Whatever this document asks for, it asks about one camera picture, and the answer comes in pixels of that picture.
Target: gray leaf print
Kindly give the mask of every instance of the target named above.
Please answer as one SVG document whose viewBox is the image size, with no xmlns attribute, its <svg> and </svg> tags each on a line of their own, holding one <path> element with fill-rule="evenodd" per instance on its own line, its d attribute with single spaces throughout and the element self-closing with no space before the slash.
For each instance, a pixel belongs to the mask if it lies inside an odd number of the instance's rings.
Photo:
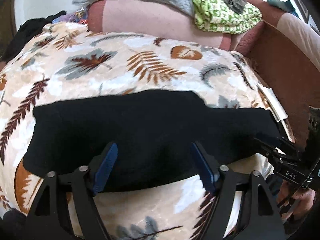
<svg viewBox="0 0 320 240">
<path fill-rule="evenodd" d="M 48 57 L 48 55 L 42 53 L 42 52 L 37 52 L 34 57 Z"/>
<path fill-rule="evenodd" d="M 152 217 L 146 216 L 146 233 L 151 234 L 158 230 L 157 222 Z"/>
<path fill-rule="evenodd" d="M 100 64 L 113 58 L 117 54 L 116 51 L 103 52 L 101 49 L 95 49 L 85 55 L 76 55 L 67 58 L 65 67 L 60 69 L 56 74 L 67 74 L 66 79 L 75 79 L 86 75 L 95 70 Z"/>
<path fill-rule="evenodd" d="M 122 226 L 117 227 L 117 235 L 119 236 L 120 239 L 132 239 L 129 231 Z"/>
<path fill-rule="evenodd" d="M 211 51 L 213 54 L 215 54 L 217 56 L 221 56 L 221 53 L 214 47 L 201 46 L 200 50 L 202 52 Z"/>
<path fill-rule="evenodd" d="M 231 71 L 233 69 L 228 68 L 226 65 L 217 63 L 217 64 L 209 64 L 203 67 L 199 73 L 201 80 L 207 86 L 212 86 L 209 84 L 209 77 L 211 76 L 218 76 L 218 75 L 225 75 L 226 72 Z"/>
<path fill-rule="evenodd" d="M 143 34 L 114 34 L 114 35 L 106 36 L 91 42 L 91 46 L 95 47 L 97 43 L 101 41 L 113 40 L 115 38 L 130 38 L 130 37 L 144 37 L 144 35 Z"/>
<path fill-rule="evenodd" d="M 210 108 L 240 108 L 240 102 L 236 99 L 228 100 L 224 96 L 220 95 L 217 105 L 208 105 Z"/>
<path fill-rule="evenodd" d="M 237 53 L 234 53 L 234 52 L 230 52 L 230 54 L 236 59 L 236 61 L 240 64 L 245 64 L 245 61 L 244 59 L 238 55 Z"/>
<path fill-rule="evenodd" d="M 26 67 L 31 66 L 32 64 L 34 64 L 36 61 L 36 59 L 34 57 L 31 57 L 30 59 L 28 59 L 25 63 L 23 63 L 21 65 L 21 69 L 24 70 Z"/>
<path fill-rule="evenodd" d="M 131 225 L 130 230 L 134 238 L 144 236 L 144 230 L 136 225 Z"/>
<path fill-rule="evenodd" d="M 170 230 L 174 230 L 177 228 L 182 228 L 182 226 L 166 228 L 163 230 L 158 230 L 157 222 L 152 218 L 146 216 L 146 228 L 142 229 L 137 225 L 131 225 L 130 231 L 131 233 L 122 226 L 117 227 L 117 235 L 111 236 L 112 240 L 156 240 L 158 234 Z"/>
</svg>

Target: green patterned cloth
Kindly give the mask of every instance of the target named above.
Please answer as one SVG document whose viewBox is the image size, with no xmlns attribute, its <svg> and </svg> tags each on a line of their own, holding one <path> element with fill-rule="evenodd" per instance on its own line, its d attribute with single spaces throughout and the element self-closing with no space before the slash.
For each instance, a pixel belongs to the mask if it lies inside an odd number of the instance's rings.
<svg viewBox="0 0 320 240">
<path fill-rule="evenodd" d="M 236 14 L 223 0 L 192 0 L 195 6 L 195 24 L 202 31 L 240 34 L 262 20 L 260 10 L 250 3 L 242 14 Z"/>
</svg>

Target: leaf-patterned blanket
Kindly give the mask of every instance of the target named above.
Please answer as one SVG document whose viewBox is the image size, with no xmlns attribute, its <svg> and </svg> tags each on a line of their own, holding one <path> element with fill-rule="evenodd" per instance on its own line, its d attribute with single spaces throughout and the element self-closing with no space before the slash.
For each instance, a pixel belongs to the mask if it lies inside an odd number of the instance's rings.
<svg viewBox="0 0 320 240">
<path fill-rule="evenodd" d="M 258 79 L 242 55 L 193 42 L 136 33 L 92 33 L 75 23 L 46 25 L 1 74 L 0 215 L 10 208 L 28 214 L 42 179 L 26 171 L 35 105 L 147 89 L 192 90 L 209 107 L 263 107 Z M 230 165 L 240 172 L 269 171 L 254 155 Z M 71 220 L 77 222 L 72 196 Z M 236 222 L 234 211 L 227 232 Z M 95 202 L 115 239 L 197 239 L 213 198 L 199 176 L 133 192 L 102 193 Z"/>
</svg>

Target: brown leaf print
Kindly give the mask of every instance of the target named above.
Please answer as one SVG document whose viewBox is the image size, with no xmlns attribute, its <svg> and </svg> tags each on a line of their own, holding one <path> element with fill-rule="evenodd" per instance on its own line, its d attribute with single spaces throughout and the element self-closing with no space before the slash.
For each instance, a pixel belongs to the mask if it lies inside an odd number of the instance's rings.
<svg viewBox="0 0 320 240">
<path fill-rule="evenodd" d="M 40 94 L 44 91 L 44 87 L 47 86 L 47 82 L 49 80 L 50 78 L 43 78 L 41 81 L 35 82 L 26 99 L 23 100 L 18 109 L 13 112 L 13 116 L 10 118 L 7 126 L 1 134 L 0 158 L 2 164 L 4 164 L 4 151 L 7 147 L 8 139 L 17 128 L 17 125 L 20 124 L 21 119 L 26 117 L 26 113 L 30 111 L 31 105 L 36 105 L 36 99 L 39 99 Z"/>
<path fill-rule="evenodd" d="M 171 49 L 171 58 L 198 60 L 202 58 L 202 54 L 199 51 L 180 45 Z"/>
<path fill-rule="evenodd" d="M 251 107 L 252 107 L 252 108 L 258 108 L 258 106 L 259 106 L 259 103 L 256 102 L 256 100 L 253 100 L 253 101 L 251 102 Z"/>
<path fill-rule="evenodd" d="M 33 38 L 36 39 L 36 38 L 38 38 L 39 36 L 41 36 L 41 35 L 43 35 L 43 34 L 45 34 L 45 33 L 46 33 L 46 32 L 41 32 L 41 33 L 39 33 L 38 35 L 34 36 Z"/>
<path fill-rule="evenodd" d="M 32 175 L 33 174 L 31 172 L 27 171 L 23 167 L 23 159 L 21 159 L 14 177 L 14 194 L 20 210 L 25 214 L 29 213 L 29 209 L 31 207 L 30 201 L 36 194 L 36 189 L 42 181 L 42 178 L 39 178 L 31 194 L 28 197 L 25 196 L 28 192 L 28 186 L 32 180 Z"/>
<path fill-rule="evenodd" d="M 166 38 L 161 38 L 158 37 L 153 41 L 153 44 L 155 44 L 156 46 L 160 47 L 160 42 L 166 40 Z"/>
<path fill-rule="evenodd" d="M 35 42 L 35 44 L 33 44 L 33 48 L 31 48 L 30 51 L 34 52 L 37 49 L 43 48 L 44 46 L 48 45 L 51 41 L 53 41 L 56 37 L 57 35 L 54 37 L 52 35 L 49 35 L 45 37 L 43 40 Z"/>
<path fill-rule="evenodd" d="M 21 65 L 21 69 L 25 69 L 26 67 L 31 66 L 32 64 L 34 64 L 34 62 L 36 61 L 36 59 L 34 57 L 31 57 L 30 59 L 26 60 L 22 65 Z"/>
<path fill-rule="evenodd" d="M 147 76 L 147 82 L 153 80 L 155 85 L 158 85 L 158 81 L 170 81 L 172 78 L 178 78 L 185 74 L 184 71 L 178 71 L 168 67 L 164 64 L 153 51 L 143 51 L 130 57 L 127 66 L 128 71 L 135 70 L 133 76 L 139 76 L 139 80 L 142 80 Z"/>
<path fill-rule="evenodd" d="M 137 87 L 134 87 L 134 88 L 130 88 L 130 89 L 127 89 L 125 91 L 123 91 L 122 93 L 120 93 L 120 95 L 128 95 L 128 94 L 131 94 L 132 92 L 134 92 L 136 90 Z"/>
<path fill-rule="evenodd" d="M 195 230 L 190 236 L 190 240 L 200 240 L 203 237 L 207 223 L 214 208 L 214 196 L 209 192 L 204 192 L 204 200 L 199 206 L 201 214 L 197 217 L 198 222 L 194 225 Z"/>
<path fill-rule="evenodd" d="M 58 39 L 54 45 L 56 46 L 56 49 L 59 50 L 59 49 L 66 49 L 68 47 L 72 47 L 74 45 L 80 45 L 82 44 L 79 43 L 79 42 L 76 42 L 76 37 L 79 36 L 81 34 L 80 31 L 78 30 L 75 30 L 69 34 L 67 34 L 66 36 Z"/>
<path fill-rule="evenodd" d="M 97 35 L 102 35 L 104 34 L 103 32 L 99 32 L 99 33 L 93 33 L 91 32 L 90 34 L 88 34 L 86 37 L 94 37 L 94 36 L 97 36 Z"/>
<path fill-rule="evenodd" d="M 5 84 L 7 83 L 7 80 L 5 79 L 6 74 L 3 73 L 0 76 L 0 91 L 4 90 Z"/>
<path fill-rule="evenodd" d="M 259 93 L 259 96 L 261 97 L 261 100 L 262 100 L 262 103 L 263 103 L 264 107 L 265 107 L 265 108 L 270 107 L 267 98 L 266 98 L 265 95 L 260 91 L 260 89 L 258 89 L 258 93 Z"/>
<path fill-rule="evenodd" d="M 2 192 L 2 188 L 0 187 L 0 203 L 2 202 L 3 208 L 7 211 L 10 210 L 11 207 L 9 205 L 9 201 L 5 197 L 4 193 Z"/>
<path fill-rule="evenodd" d="M 16 59 L 16 62 L 17 62 L 18 60 L 20 60 L 20 59 L 23 57 L 23 55 L 24 55 L 24 53 L 22 53 L 22 55 Z"/>
<path fill-rule="evenodd" d="M 106 60 L 113 58 L 116 54 L 116 51 L 103 52 L 101 49 L 95 49 L 86 55 L 71 56 L 65 61 L 66 66 L 56 74 L 68 74 L 67 80 L 79 78 L 96 69 Z"/>
</svg>

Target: pink pillow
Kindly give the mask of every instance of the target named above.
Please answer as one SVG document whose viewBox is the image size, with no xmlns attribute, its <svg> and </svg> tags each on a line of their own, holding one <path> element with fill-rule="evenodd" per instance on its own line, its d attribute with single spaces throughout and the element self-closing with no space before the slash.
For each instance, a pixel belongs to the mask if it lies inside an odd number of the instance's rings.
<svg viewBox="0 0 320 240">
<path fill-rule="evenodd" d="M 164 4 L 145 0 L 101 0 L 89 9 L 88 26 L 93 32 L 135 32 L 193 41 L 229 50 L 231 34 L 203 32 L 193 19 Z"/>
</svg>

